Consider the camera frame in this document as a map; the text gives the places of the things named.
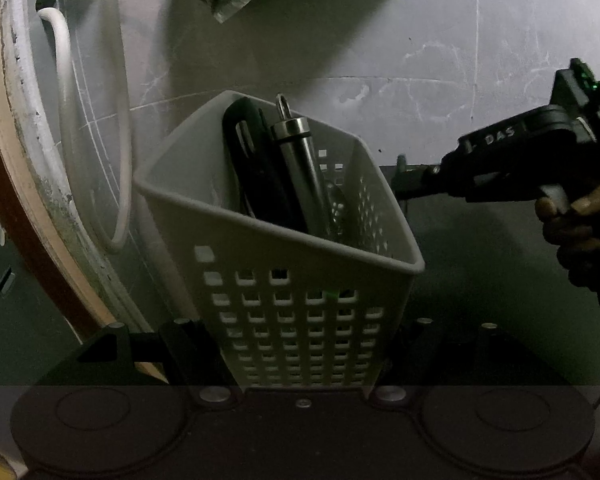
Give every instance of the screw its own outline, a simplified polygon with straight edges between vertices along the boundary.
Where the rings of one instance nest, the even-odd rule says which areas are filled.
[[[382,402],[400,402],[407,396],[407,392],[400,386],[378,386],[376,397]]]
[[[296,400],[296,408],[310,408],[311,399],[298,399]]]
[[[207,386],[200,390],[200,399],[205,402],[212,402],[217,404],[218,402],[227,402],[231,399],[231,390],[224,386]]]

